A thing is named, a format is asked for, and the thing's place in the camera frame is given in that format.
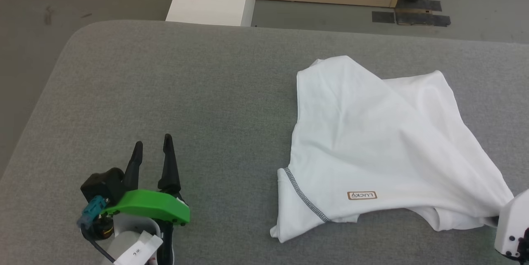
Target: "floor stain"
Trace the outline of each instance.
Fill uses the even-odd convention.
[[[51,14],[53,14],[53,9],[51,9],[51,6],[47,6],[44,11],[44,24],[51,25]]]

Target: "green plastic part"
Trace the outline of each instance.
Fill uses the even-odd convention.
[[[165,220],[174,225],[189,223],[189,207],[164,192],[150,190],[125,192],[117,205],[104,209],[101,214],[115,215],[120,212]]]

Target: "brown rectangular logo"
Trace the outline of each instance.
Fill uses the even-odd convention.
[[[374,191],[348,191],[347,197],[349,200],[369,200],[376,199],[376,192]]]

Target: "gray stitching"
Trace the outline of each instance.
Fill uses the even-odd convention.
[[[298,196],[303,200],[307,207],[310,208],[310,210],[312,210],[312,212],[314,212],[317,216],[319,216],[323,222],[330,222],[331,220],[329,220],[329,218],[325,216],[321,210],[314,206],[314,204],[312,204],[312,202],[310,202],[305,194],[299,189],[299,186],[297,185],[296,179],[294,178],[294,175],[292,175],[291,170],[288,167],[286,167],[284,170],[285,173],[287,173],[288,178],[291,180],[292,186],[296,190]]]

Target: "white t-shirt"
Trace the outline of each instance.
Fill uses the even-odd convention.
[[[285,242],[324,222],[408,208],[435,229],[489,224],[512,198],[441,72],[381,80],[347,56],[297,75],[291,162],[278,170]]]

